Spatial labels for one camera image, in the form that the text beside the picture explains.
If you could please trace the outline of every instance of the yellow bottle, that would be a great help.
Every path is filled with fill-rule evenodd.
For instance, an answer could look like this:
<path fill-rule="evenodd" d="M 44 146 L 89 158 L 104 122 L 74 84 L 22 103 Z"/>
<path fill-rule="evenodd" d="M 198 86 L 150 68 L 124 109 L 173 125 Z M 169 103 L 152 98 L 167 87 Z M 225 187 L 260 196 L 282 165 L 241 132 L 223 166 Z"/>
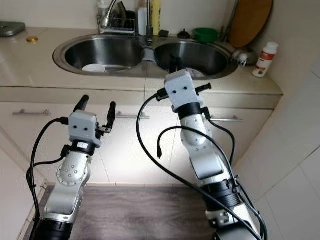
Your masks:
<path fill-rule="evenodd" d="M 152 20 L 153 35 L 158 36 L 161 21 L 161 0 L 152 0 Z"/>

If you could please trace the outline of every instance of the double sink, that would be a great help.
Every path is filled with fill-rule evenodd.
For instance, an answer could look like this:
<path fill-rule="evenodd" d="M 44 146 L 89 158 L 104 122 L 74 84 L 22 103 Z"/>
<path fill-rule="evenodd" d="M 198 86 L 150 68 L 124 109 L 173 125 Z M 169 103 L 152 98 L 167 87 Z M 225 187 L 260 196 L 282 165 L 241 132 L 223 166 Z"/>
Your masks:
<path fill-rule="evenodd" d="M 87 35 L 60 45 L 53 53 L 62 69 L 88 76 L 163 78 L 187 69 L 194 79 L 218 79 L 237 69 L 232 52 L 220 44 L 200 44 L 193 40 L 154 37 L 146 45 L 144 37 Z M 104 66 L 105 72 L 88 72 L 83 67 Z"/>

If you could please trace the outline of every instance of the kitchen countertop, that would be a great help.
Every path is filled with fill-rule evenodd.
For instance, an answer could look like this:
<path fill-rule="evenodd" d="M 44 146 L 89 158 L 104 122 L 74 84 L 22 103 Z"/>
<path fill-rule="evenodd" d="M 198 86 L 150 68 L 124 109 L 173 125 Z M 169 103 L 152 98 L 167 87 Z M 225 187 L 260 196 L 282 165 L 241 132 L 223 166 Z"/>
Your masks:
<path fill-rule="evenodd" d="M 85 76 L 67 72 L 53 62 L 52 54 L 62 43 L 73 38 L 96 34 L 96 30 L 38 28 L 8 38 L 0 38 L 0 88 L 45 88 L 92 91 L 155 92 L 164 80 L 148 77 Z M 36 44 L 28 36 L 37 36 Z M 212 94 L 246 94 L 282 96 L 281 89 L 268 76 L 256 78 L 251 67 L 238 68 L 229 76 L 213 80 L 196 80 L 196 87 L 211 83 Z M 8 100 L 0 95 L 0 102 Z"/>

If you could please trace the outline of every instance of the black cable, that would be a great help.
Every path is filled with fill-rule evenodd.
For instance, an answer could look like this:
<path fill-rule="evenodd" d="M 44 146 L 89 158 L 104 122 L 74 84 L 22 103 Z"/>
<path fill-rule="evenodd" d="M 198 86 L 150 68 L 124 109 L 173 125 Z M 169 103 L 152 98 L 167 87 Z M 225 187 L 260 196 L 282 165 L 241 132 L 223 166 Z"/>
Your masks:
<path fill-rule="evenodd" d="M 223 126 L 220 126 L 220 125 L 214 123 L 213 121 L 211 121 L 211 119 L 207 119 L 207 120 L 211 125 L 213 125 L 217 129 L 224 131 L 225 133 L 227 133 L 230 136 L 230 138 L 232 140 L 232 151 L 231 151 L 231 155 L 230 155 L 230 165 L 232 166 L 232 163 L 234 162 L 234 158 L 235 158 L 235 152 L 236 152 L 236 138 L 235 138 L 235 136 L 233 135 L 233 133 L 231 131 L 224 128 Z"/>
<path fill-rule="evenodd" d="M 261 214 L 257 211 L 254 206 L 251 206 L 246 199 L 239 193 L 239 198 L 243 201 L 243 203 L 250 209 L 250 211 L 256 216 L 260 224 L 260 236 L 263 240 L 268 240 L 268 230 L 264 219 Z"/>
<path fill-rule="evenodd" d="M 220 146 L 215 140 L 213 140 L 211 137 L 205 135 L 204 133 L 202 133 L 202 132 L 200 132 L 200 131 L 198 131 L 198 130 L 196 130 L 196 129 L 193 129 L 193 128 L 190 128 L 190 127 L 185 127 L 185 126 L 173 126 L 173 127 L 169 127 L 169 128 L 163 130 L 163 131 L 160 133 L 160 135 L 159 135 L 159 137 L 158 137 L 158 139 L 157 139 L 157 153 L 158 153 L 158 157 L 159 157 L 159 158 L 160 158 L 160 155 L 162 154 L 162 153 L 161 153 L 162 150 L 161 150 L 161 147 L 160 147 L 160 142 L 161 142 L 162 136 L 163 136 L 166 132 L 168 132 L 168 131 L 170 131 L 170 130 L 174 130 L 174 129 L 182 129 L 182 130 L 191 131 L 191 132 L 194 132 L 194 133 L 196 133 L 196 134 L 199 134 L 199 135 L 207 138 L 210 142 L 212 142 L 212 143 L 221 151 L 221 153 L 223 154 L 223 156 L 226 158 L 227 163 L 229 163 L 229 161 L 228 161 L 228 159 L 227 159 L 227 157 L 226 157 L 226 153 L 223 151 L 223 149 L 220 149 L 221 146 Z M 256 208 L 254 207 L 254 204 L 252 203 L 252 201 L 251 201 L 250 197 L 248 196 L 248 194 L 247 194 L 246 190 L 244 189 L 244 187 L 240 184 L 240 181 L 239 181 L 237 178 L 234 177 L 234 173 L 233 173 L 232 169 L 229 171 L 229 173 L 230 173 L 231 176 L 233 176 L 233 179 L 236 179 L 236 183 L 239 185 L 239 187 L 240 187 L 241 190 L 243 191 L 243 193 L 244 193 L 246 199 L 249 201 L 249 203 L 246 202 L 246 200 L 243 198 L 242 195 L 239 194 L 239 197 L 240 197 L 241 200 L 248 206 L 248 208 L 254 213 L 254 215 L 255 215 L 255 216 L 258 218 L 258 220 L 259 220 L 260 227 L 261 227 L 261 228 L 260 228 L 260 229 L 261 229 L 260 236 L 263 238 L 264 235 L 265 235 L 266 237 L 264 237 L 264 240 L 267 240 L 267 239 L 268 239 L 267 227 L 266 227 L 266 224 L 265 224 L 262 216 L 259 214 L 259 212 L 258 212 L 258 211 L 256 210 Z"/>
<path fill-rule="evenodd" d="M 41 162 L 37 162 L 34 164 L 34 168 L 36 166 L 40 166 L 40 165 L 51 165 L 51 164 L 56 164 L 58 162 L 60 162 L 61 160 L 64 159 L 65 156 L 61 156 L 59 159 L 54 160 L 54 161 L 41 161 Z M 28 170 L 26 171 L 26 175 L 27 175 L 27 182 L 31 180 L 31 168 L 29 167 Z"/>
<path fill-rule="evenodd" d="M 191 132 L 194 132 L 194 133 L 196 133 L 196 134 L 199 134 L 199 135 L 205 137 L 206 139 L 208 139 L 212 144 L 214 144 L 214 145 L 218 148 L 218 150 L 219 150 L 219 151 L 221 152 L 221 154 L 223 155 L 223 157 L 224 157 L 224 159 L 225 159 L 225 163 L 228 165 L 228 168 L 229 168 L 229 169 L 228 169 L 228 172 L 229 172 L 230 175 L 231 175 L 231 179 L 232 179 L 232 180 L 235 180 L 235 179 L 236 179 L 235 174 L 234 174 L 234 172 L 232 171 L 232 167 L 231 167 L 231 164 L 230 164 L 230 162 L 229 162 L 229 160 L 228 160 L 228 157 L 227 157 L 225 151 L 222 149 L 222 147 L 221 147 L 215 140 L 213 140 L 211 137 L 209 137 L 208 135 L 206 135 L 206 134 L 204 134 L 203 132 L 198 131 L 198 130 L 196 130 L 196 129 L 194 129 L 194 128 L 187 127 L 187 126 L 172 126 L 172 127 L 168 127 L 167 129 L 163 130 L 163 131 L 160 133 L 160 135 L 159 135 L 159 137 L 158 137 L 158 140 L 157 140 L 158 153 L 161 152 L 161 147 L 160 147 L 161 137 L 162 137 L 166 132 L 168 132 L 168 131 L 170 131 L 170 130 L 173 130 L 173 129 L 182 129 L 182 130 L 191 131 Z"/>
<path fill-rule="evenodd" d="M 145 152 L 145 154 L 151 159 L 151 161 L 157 165 L 161 170 L 163 170 L 165 173 L 167 173 L 168 175 L 170 175 L 171 177 L 177 179 L 178 181 L 180 181 L 181 183 L 185 184 L 186 186 L 188 186 L 189 188 L 195 190 L 196 192 L 198 192 L 199 194 L 201 194 L 202 196 L 210 199 L 211 201 L 213 201 L 215 204 L 217 204 L 218 206 L 220 206 L 222 209 L 224 209 L 226 212 L 228 212 L 229 214 L 231 214 L 235 219 L 237 219 L 239 221 L 240 224 L 242 224 L 257 240 L 262 240 L 261 237 L 245 222 L 243 221 L 239 216 L 237 216 L 235 213 L 233 213 L 233 211 L 226 207 L 224 204 L 222 204 L 221 202 L 219 202 L 218 200 L 216 200 L 214 197 L 212 197 L 211 195 L 209 195 L 208 193 L 206 193 L 205 191 L 203 191 L 201 188 L 192 185 L 190 182 L 188 182 L 187 180 L 183 179 L 182 177 L 174 174 L 173 172 L 171 172 L 170 170 L 166 169 L 164 166 L 162 166 L 147 150 L 146 146 L 144 145 L 144 142 L 142 141 L 141 138 L 141 134 L 140 134 L 140 121 L 141 121 L 141 116 L 142 113 L 145 109 L 145 107 L 148 105 L 148 103 L 155 99 L 157 97 L 157 95 L 153 95 L 151 96 L 148 100 L 145 101 L 145 103 L 142 105 L 138 116 L 137 116 L 137 120 L 136 120 L 136 134 L 138 137 L 138 141 L 143 149 L 143 151 Z"/>
<path fill-rule="evenodd" d="M 37 198 L 37 193 L 36 193 L 36 185 L 35 185 L 35 176 L 34 176 L 34 167 L 35 167 L 35 158 L 36 158 L 36 152 L 37 152 L 37 148 L 39 146 L 40 140 L 43 137 L 43 135 L 45 134 L 46 130 L 54 123 L 61 123 L 62 121 L 64 121 L 65 118 L 56 118 L 53 119 L 51 121 L 49 121 L 41 130 L 41 132 L 39 133 L 34 146 L 33 146 L 33 150 L 32 150 L 32 154 L 31 154 L 31 161 L 30 161 L 30 171 L 26 173 L 26 181 L 29 185 L 31 194 L 32 194 L 32 198 L 33 198 L 33 203 L 34 203 L 34 208 L 35 208 L 35 216 L 34 216 L 34 225 L 32 228 L 32 232 L 30 234 L 30 240 L 33 238 L 34 232 L 36 230 L 36 227 L 40 221 L 40 207 L 39 207 L 39 201 Z"/>
<path fill-rule="evenodd" d="M 253 202 L 251 201 L 246 189 L 243 187 L 243 185 L 240 183 L 239 179 L 236 179 L 236 183 L 237 185 L 240 187 L 241 191 L 243 192 L 245 198 L 248 200 L 249 203 L 247 203 L 247 201 L 243 198 L 243 196 L 241 194 L 239 194 L 241 200 L 249 207 L 249 209 L 253 212 L 253 214 L 258 218 L 259 223 L 260 223 L 260 235 L 261 235 L 261 231 L 263 231 L 264 233 L 264 239 L 268 240 L 268 229 L 266 226 L 266 223 L 264 221 L 264 219 L 262 218 L 261 214 L 258 212 L 258 210 L 256 209 L 255 205 L 253 204 Z"/>

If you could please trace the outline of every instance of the white cabinet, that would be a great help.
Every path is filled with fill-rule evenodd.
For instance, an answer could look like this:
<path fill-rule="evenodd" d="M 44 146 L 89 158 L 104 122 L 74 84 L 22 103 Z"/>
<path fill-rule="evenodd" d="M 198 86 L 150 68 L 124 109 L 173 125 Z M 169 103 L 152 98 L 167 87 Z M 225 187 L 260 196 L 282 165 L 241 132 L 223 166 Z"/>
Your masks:
<path fill-rule="evenodd" d="M 209 110 L 214 119 L 226 120 L 222 122 L 216 121 L 215 123 L 230 130 L 235 137 L 236 154 L 234 163 L 243 156 L 273 112 L 272 110 L 241 108 L 210 108 Z M 240 121 L 228 121 L 233 120 L 235 116 Z M 229 135 L 210 125 L 208 121 L 206 121 L 206 126 L 211 129 L 212 138 L 222 146 L 229 157 L 232 150 L 232 141 Z M 195 183 L 189 154 L 181 143 L 180 132 L 180 130 L 177 131 L 174 138 L 170 169 L 179 176 Z M 170 183 L 178 182 L 171 177 L 169 179 Z"/>
<path fill-rule="evenodd" d="M 0 148 L 0 239 L 14 240 L 33 206 L 25 173 Z"/>
<path fill-rule="evenodd" d="M 13 116 L 13 112 L 25 109 L 26 112 L 43 112 L 48 109 L 51 116 Z M 31 156 L 35 140 L 43 126 L 53 118 L 68 117 L 74 109 L 74 104 L 40 104 L 40 103 L 0 103 L 0 125 L 13 141 Z M 117 105 L 116 111 L 123 115 L 136 116 L 138 105 Z M 100 125 L 106 124 L 109 105 L 88 105 L 88 112 L 98 115 Z M 148 106 L 145 115 L 150 119 L 141 120 L 142 139 L 157 158 L 157 139 L 166 128 L 180 124 L 178 115 L 169 106 Z M 241 158 L 261 127 L 269 118 L 272 110 L 241 109 L 241 108 L 211 108 L 210 113 L 215 119 L 232 119 L 236 116 L 239 122 L 217 122 L 229 129 L 236 138 L 237 151 L 235 161 Z M 232 142 L 230 137 L 208 124 L 212 129 L 213 138 L 230 155 Z M 194 182 L 193 170 L 187 150 L 181 143 L 180 130 L 167 132 L 161 139 L 161 164 L 179 176 Z M 38 147 L 36 161 L 52 161 L 60 156 L 65 144 L 69 142 L 68 127 L 55 123 L 47 130 Z M 49 182 L 56 181 L 58 163 L 39 166 Z M 168 177 L 160 170 L 142 150 L 136 133 L 135 118 L 117 118 L 111 134 L 102 138 L 101 148 L 97 148 L 92 159 L 90 183 L 136 183 L 136 184 L 175 184 L 176 180 Z"/>
<path fill-rule="evenodd" d="M 13 116 L 12 113 L 41 113 L 49 110 L 51 116 Z M 0 125 L 30 158 L 36 138 L 47 122 L 54 118 L 68 117 L 73 104 L 0 103 Z M 117 105 L 116 111 L 123 115 L 136 116 L 140 106 Z M 109 105 L 89 105 L 86 111 L 98 115 L 100 125 L 107 123 Z M 178 116 L 170 107 L 147 107 L 145 115 L 150 119 L 141 120 L 141 135 L 146 147 L 157 157 L 157 138 L 162 130 L 177 124 Z M 175 132 L 166 134 L 162 141 L 161 163 L 169 166 Z M 69 142 L 68 127 L 54 123 L 43 136 L 36 154 L 36 162 L 52 161 L 60 156 Z M 56 181 L 60 163 L 38 166 L 49 182 Z M 136 119 L 117 118 L 111 134 L 102 138 L 92 158 L 89 183 L 147 183 L 165 184 L 167 175 L 162 172 L 142 150 L 136 133 Z"/>
<path fill-rule="evenodd" d="M 22 151 L 31 158 L 35 141 L 42 128 L 52 119 L 68 117 L 75 105 L 74 104 L 41 104 L 41 103 L 0 103 L 0 125 L 8 133 L 13 141 Z M 21 109 L 26 113 L 41 113 L 49 110 L 51 116 L 13 116 Z M 70 145 L 68 126 L 54 123 L 48 128 L 43 136 L 36 153 L 36 162 L 52 161 L 60 157 L 64 145 Z M 46 179 L 56 182 L 56 172 L 60 163 L 52 165 L 37 166 Z M 91 164 L 90 183 L 107 183 L 108 177 L 103 170 L 103 162 L 99 154 L 95 154 Z"/>
<path fill-rule="evenodd" d="M 117 106 L 126 116 L 136 116 L 140 106 Z M 92 109 L 101 113 L 102 108 Z M 144 111 L 150 119 L 142 119 L 141 137 L 150 153 L 157 158 L 157 138 L 162 130 L 176 126 L 178 116 L 170 107 L 147 107 Z M 175 132 L 166 134 L 161 141 L 161 164 L 168 167 Z M 165 184 L 168 176 L 160 170 L 141 148 L 136 133 L 136 119 L 117 118 L 110 135 L 102 139 L 99 149 L 104 166 L 112 183 Z"/>

